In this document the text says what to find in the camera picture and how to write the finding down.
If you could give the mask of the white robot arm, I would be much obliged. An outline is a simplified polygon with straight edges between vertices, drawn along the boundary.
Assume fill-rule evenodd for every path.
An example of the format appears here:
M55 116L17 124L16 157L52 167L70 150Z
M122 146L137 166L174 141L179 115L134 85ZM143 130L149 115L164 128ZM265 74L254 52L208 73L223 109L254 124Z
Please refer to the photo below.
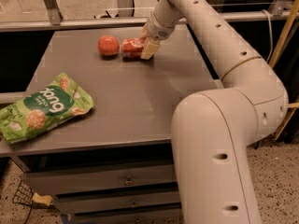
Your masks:
M171 143L184 224L262 224L247 147L275 131L288 93L260 54L206 0L160 0L142 35L148 59L186 19L221 88L184 98Z

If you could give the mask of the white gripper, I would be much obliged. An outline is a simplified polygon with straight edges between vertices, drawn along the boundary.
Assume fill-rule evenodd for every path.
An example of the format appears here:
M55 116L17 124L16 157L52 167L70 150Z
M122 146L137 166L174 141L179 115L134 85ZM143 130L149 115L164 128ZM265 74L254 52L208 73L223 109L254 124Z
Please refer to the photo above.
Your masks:
M175 15L168 11L152 11L144 24L140 37L146 38L140 58L149 60L160 48L160 40L167 39L174 31Z

